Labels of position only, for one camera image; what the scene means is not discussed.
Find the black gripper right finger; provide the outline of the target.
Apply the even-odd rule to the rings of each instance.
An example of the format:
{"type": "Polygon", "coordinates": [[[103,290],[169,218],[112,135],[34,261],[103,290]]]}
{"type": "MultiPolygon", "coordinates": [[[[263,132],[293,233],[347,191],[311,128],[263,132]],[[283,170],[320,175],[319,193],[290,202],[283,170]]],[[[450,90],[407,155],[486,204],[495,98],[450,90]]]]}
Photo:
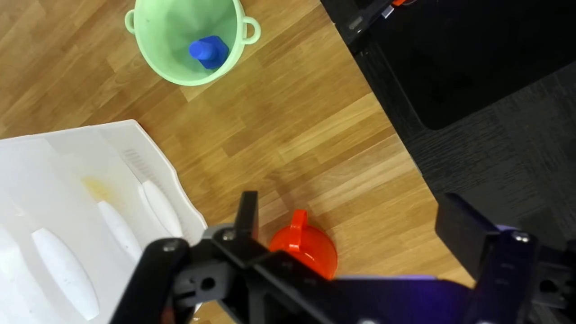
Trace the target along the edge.
{"type": "Polygon", "coordinates": [[[459,195],[448,193],[439,200],[436,234],[464,270],[477,279],[500,229],[459,195]]]}

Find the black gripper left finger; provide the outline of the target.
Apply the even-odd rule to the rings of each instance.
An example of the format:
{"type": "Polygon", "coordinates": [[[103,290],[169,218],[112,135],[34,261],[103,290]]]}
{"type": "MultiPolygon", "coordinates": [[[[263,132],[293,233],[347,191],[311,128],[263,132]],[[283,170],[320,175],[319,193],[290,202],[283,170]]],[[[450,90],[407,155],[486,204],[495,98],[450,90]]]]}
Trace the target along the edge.
{"type": "Polygon", "coordinates": [[[257,193],[245,191],[239,200],[234,231],[238,236],[252,236],[257,229],[257,193]]]}

